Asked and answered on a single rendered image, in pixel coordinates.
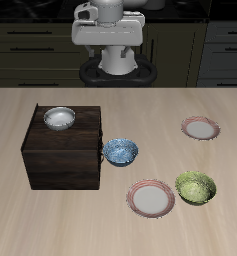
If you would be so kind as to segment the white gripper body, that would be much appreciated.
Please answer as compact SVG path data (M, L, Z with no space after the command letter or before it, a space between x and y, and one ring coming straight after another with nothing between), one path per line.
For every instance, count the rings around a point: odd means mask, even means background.
M96 21L75 20L72 42L76 45L140 46L145 17L140 12L125 11L114 26L99 26Z

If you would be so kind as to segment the white bowl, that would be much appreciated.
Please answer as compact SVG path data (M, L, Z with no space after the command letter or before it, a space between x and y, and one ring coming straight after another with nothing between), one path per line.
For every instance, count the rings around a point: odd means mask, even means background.
M75 112L67 107L52 108L43 116L45 125L54 131L69 129L74 124L75 119Z

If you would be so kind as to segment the blue patterned bowl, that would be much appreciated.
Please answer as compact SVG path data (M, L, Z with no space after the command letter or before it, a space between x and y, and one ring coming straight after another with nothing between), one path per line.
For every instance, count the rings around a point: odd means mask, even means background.
M138 146L126 138L108 141L103 147L103 155L107 161L117 167L130 165L139 153Z

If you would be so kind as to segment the red rimmed white plate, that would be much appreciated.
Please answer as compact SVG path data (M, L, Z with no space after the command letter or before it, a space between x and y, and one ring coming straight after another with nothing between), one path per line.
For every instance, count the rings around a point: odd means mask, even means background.
M129 188L126 202L140 217L158 219L173 210L175 195L166 183L155 179L144 179Z
M200 141L213 140L220 132L220 126L203 116L192 116L181 123L182 132L190 138Z

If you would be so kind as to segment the green patterned bowl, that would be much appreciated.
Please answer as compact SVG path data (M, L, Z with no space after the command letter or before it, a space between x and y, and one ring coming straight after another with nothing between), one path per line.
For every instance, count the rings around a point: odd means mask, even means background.
M214 180L198 171L180 174L176 178L175 188L183 201L194 206L208 203L217 193Z

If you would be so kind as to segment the dark kitchen cupboards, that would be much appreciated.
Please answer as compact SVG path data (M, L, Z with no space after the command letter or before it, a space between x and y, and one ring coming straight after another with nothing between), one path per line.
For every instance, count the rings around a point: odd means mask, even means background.
M81 87L89 53L71 40L70 23L0 23L0 87ZM207 25L168 20L148 23L143 54L158 71L154 87L194 87Z

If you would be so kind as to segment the black kitchen countertop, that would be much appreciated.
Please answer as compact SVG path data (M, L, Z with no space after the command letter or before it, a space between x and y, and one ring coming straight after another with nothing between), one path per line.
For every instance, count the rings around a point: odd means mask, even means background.
M72 23L75 8L89 0L0 0L0 23ZM237 0L166 0L162 10L133 7L147 23L237 21Z

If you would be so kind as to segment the grey kitchen cupboard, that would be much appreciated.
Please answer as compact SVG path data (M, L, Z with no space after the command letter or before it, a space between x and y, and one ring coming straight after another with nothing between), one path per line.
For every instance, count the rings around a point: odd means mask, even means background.
M208 24L197 87L237 88L237 21Z

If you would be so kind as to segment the dark wooden cabinet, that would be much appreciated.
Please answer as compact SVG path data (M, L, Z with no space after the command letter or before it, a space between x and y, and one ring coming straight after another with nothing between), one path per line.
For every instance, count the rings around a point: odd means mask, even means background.
M75 123L50 130L44 114L51 106L36 105L21 154L32 190L98 190L102 155L99 106L70 106Z

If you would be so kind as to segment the flat black base plate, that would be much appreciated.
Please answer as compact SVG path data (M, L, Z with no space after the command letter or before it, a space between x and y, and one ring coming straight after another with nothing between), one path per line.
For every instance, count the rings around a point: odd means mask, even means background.
M157 78L157 69L146 56L135 56L137 69L126 75L110 75L98 67L101 55L90 57L80 67L79 76L89 88L148 88Z

